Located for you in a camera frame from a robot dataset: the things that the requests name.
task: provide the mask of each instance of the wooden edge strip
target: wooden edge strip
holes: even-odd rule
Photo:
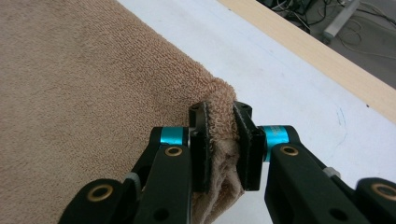
[[[320,72],[396,123],[396,90],[256,0],[218,0]]]

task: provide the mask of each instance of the brass ring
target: brass ring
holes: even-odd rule
[[[104,193],[101,192],[98,194],[97,190],[100,189],[104,189],[105,192]],[[87,199],[93,203],[97,203],[108,198],[108,196],[110,196],[112,193],[113,193],[113,187],[111,185],[102,184],[91,189],[90,192],[88,192]]]
[[[385,185],[385,184],[377,183],[377,184],[372,185],[372,189],[376,194],[378,194],[386,199],[396,201],[396,189],[394,189],[393,187]],[[387,194],[384,191],[382,191],[381,189],[389,190],[389,192],[393,193],[393,195]]]
[[[180,147],[169,147],[165,150],[166,156],[179,156],[183,152]]]
[[[297,156],[298,155],[298,150],[295,149],[294,147],[282,147],[280,150],[288,156]]]

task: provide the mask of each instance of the brown towel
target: brown towel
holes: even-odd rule
[[[233,88],[111,0],[0,2],[0,223],[56,223],[97,178],[122,180],[153,126],[209,102],[210,223],[243,193]]]

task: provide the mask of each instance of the white tabletop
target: white tabletop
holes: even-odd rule
[[[364,177],[396,182],[396,127],[309,63],[214,0],[120,0],[138,18],[253,107],[256,125],[292,125],[303,144],[352,188]],[[215,223],[270,223],[262,189]]]

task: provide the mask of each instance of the teal tape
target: teal tape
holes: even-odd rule
[[[162,145],[183,145],[183,127],[163,127]]]
[[[288,143],[289,135],[283,126],[262,126],[267,138],[267,157],[265,161],[270,161],[271,151],[277,144]]]

